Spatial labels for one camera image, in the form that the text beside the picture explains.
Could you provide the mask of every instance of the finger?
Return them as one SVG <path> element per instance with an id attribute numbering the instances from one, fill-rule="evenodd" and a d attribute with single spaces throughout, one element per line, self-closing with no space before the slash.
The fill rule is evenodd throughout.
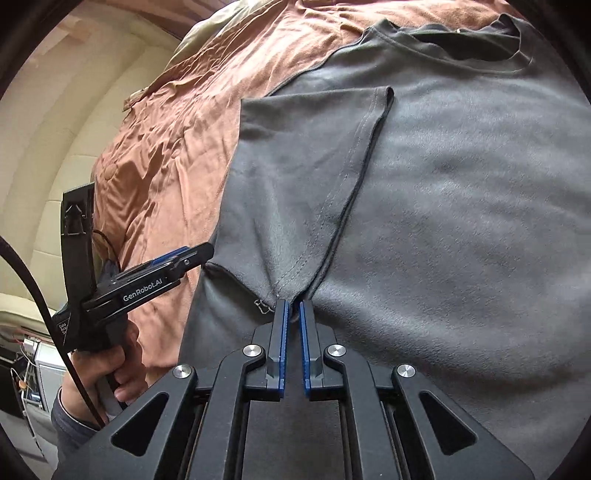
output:
<path id="1" fill-rule="evenodd" d="M 102 352 L 74 352 L 72 364 L 85 387 L 94 385 L 99 378 L 116 371 L 125 362 L 121 346 Z"/>
<path id="2" fill-rule="evenodd" d="M 138 398 L 148 389 L 148 383 L 145 377 L 135 378 L 132 381 L 121 385 L 115 390 L 115 398 L 121 402 L 130 403 Z"/>
<path id="3" fill-rule="evenodd" d="M 133 345 L 137 343 L 139 337 L 139 328 L 138 326 L 132 322 L 131 320 L 128 321 L 127 330 L 125 331 L 125 340 L 128 345 Z"/>
<path id="4" fill-rule="evenodd" d="M 145 378 L 145 374 L 141 346 L 138 343 L 128 346 L 124 364 L 115 371 L 115 380 L 119 384 L 125 384 L 134 378 Z"/>

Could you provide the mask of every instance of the black cable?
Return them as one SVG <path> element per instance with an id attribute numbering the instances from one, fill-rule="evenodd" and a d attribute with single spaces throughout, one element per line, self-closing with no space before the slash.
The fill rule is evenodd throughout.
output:
<path id="1" fill-rule="evenodd" d="M 58 338 L 58 335 L 56 335 L 56 333 L 53 329 L 53 324 L 51 323 L 51 314 L 49 313 L 49 309 L 47 308 L 47 303 L 45 302 L 45 299 L 43 298 L 43 294 L 41 293 L 41 290 L 39 290 L 39 286 L 37 285 L 37 282 L 35 281 L 35 279 L 31 275 L 31 272 L 29 272 L 29 269 L 24 264 L 21 257 L 19 257 L 18 254 L 14 251 L 14 249 L 9 245 L 9 243 L 6 240 L 4 240 L 2 235 L 0 235 L 0 256 L 8 263 L 8 265 L 10 265 L 10 267 L 18 275 L 18 278 L 20 278 L 21 281 L 25 284 L 25 287 L 27 288 L 27 290 L 31 294 L 33 301 L 35 302 L 35 304 L 37 305 L 37 308 L 39 309 L 39 313 L 41 313 L 41 317 L 43 318 L 43 322 L 45 323 L 45 326 L 47 327 L 47 331 L 50 333 L 51 337 Z M 84 403 L 86 403 L 86 406 L 90 410 L 90 413 L 92 413 L 92 416 L 95 418 L 99 427 L 100 428 L 104 427 L 105 422 L 101 418 L 99 411 L 96 409 L 95 405 L 92 403 L 92 400 L 90 399 L 88 392 L 84 388 L 84 385 L 82 385 L 82 381 L 80 380 L 80 377 L 78 376 L 78 373 L 76 372 L 76 369 L 74 369 L 74 365 L 72 365 L 72 361 L 70 360 L 70 357 L 68 356 L 67 353 L 62 352 L 62 350 L 60 348 L 58 348 L 57 345 L 56 345 L 56 349 L 57 349 L 58 353 L 60 354 L 61 360 L 64 362 L 66 369 L 68 370 L 70 376 L 72 377 L 72 380 L 74 381 L 74 385 L 76 385 L 78 392 L 80 392 L 80 395 L 82 396 L 82 400 L 84 400 Z"/>
<path id="2" fill-rule="evenodd" d="M 107 237 L 100 230 L 93 230 L 92 233 L 96 233 L 97 235 L 102 237 L 102 239 L 105 242 L 107 242 L 107 245 L 109 245 L 109 248 L 111 249 L 111 251 L 113 252 L 113 255 L 115 256 L 115 261 L 117 262 L 117 267 L 119 268 L 119 271 L 122 272 L 123 270 L 121 269 L 121 263 L 119 262 L 119 256 L 117 255 L 117 251 L 114 249 L 113 244 L 111 243 L 111 240 L 109 240 L 109 237 Z"/>

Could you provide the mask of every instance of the wrinkled fabric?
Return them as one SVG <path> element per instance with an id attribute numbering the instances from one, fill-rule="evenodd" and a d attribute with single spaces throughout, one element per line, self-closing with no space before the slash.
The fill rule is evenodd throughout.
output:
<path id="1" fill-rule="evenodd" d="M 248 15 L 167 70 L 137 102 L 95 165 L 95 226 L 124 268 L 211 236 L 242 98 L 260 98 L 385 17 L 398 25 L 480 28 L 513 9 L 498 1 L 388 1 L 334 4 L 280 0 Z M 143 361 L 174 365 L 199 271 L 130 312 Z"/>
<path id="2" fill-rule="evenodd" d="M 320 127 L 270 100 L 383 85 L 394 101 L 361 186 L 336 204 L 326 182 L 339 176 L 305 152 L 322 135 L 323 149 L 340 145 L 341 117 Z M 214 366 L 244 345 L 265 321 L 257 299 L 312 299 L 339 342 L 375 364 L 417 366 L 547 479 L 591 411 L 591 106 L 558 54 L 507 15 L 477 32 L 384 19 L 248 106 L 249 124 L 278 128 L 258 148 L 239 140 L 181 360 Z M 306 185 L 303 198 L 290 200 L 278 168 Z M 309 202 L 339 224 L 317 228 Z M 251 408 L 246 479 L 273 478 L 270 456 L 294 480 L 342 477 L 329 472 L 340 461 L 336 408 L 303 398 L 298 342 L 282 405 Z M 275 454 L 279 436 L 289 458 Z"/>

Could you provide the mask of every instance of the metal screw head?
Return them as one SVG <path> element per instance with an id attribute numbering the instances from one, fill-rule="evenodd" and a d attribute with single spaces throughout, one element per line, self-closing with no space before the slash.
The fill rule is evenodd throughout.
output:
<path id="1" fill-rule="evenodd" d="M 398 375 L 400 375 L 401 377 L 404 378 L 411 378 L 414 377 L 414 374 L 417 373 L 417 371 L 414 369 L 414 367 L 412 365 L 407 365 L 407 364 L 402 364 L 399 365 L 398 368 L 396 369 Z"/>
<path id="2" fill-rule="evenodd" d="M 347 349 L 344 346 L 336 343 L 328 348 L 328 352 L 331 356 L 343 356 L 347 353 Z"/>
<path id="3" fill-rule="evenodd" d="M 173 368 L 173 375 L 176 378 L 187 378 L 191 374 L 191 367 L 188 365 L 177 365 Z"/>
<path id="4" fill-rule="evenodd" d="M 242 353 L 246 356 L 259 356 L 261 352 L 262 348 L 254 344 L 246 345 L 246 347 L 242 349 Z"/>

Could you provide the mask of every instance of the black mount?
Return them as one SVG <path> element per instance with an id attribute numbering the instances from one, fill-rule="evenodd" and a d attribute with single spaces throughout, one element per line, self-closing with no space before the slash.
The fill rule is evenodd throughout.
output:
<path id="1" fill-rule="evenodd" d="M 347 480 L 533 480 L 530 469 L 414 367 L 370 365 L 300 304 L 304 388 L 338 400 Z"/>
<path id="2" fill-rule="evenodd" d="M 289 305 L 219 367 L 173 368 L 54 480 L 240 480 L 252 400 L 280 401 Z M 304 387 L 338 400 L 346 480 L 533 480 L 529 468 L 411 365 L 377 367 L 300 304 Z"/>
<path id="3" fill-rule="evenodd" d="M 239 480 L 251 400 L 280 401 L 289 305 L 218 368 L 179 365 L 60 463 L 54 480 Z"/>

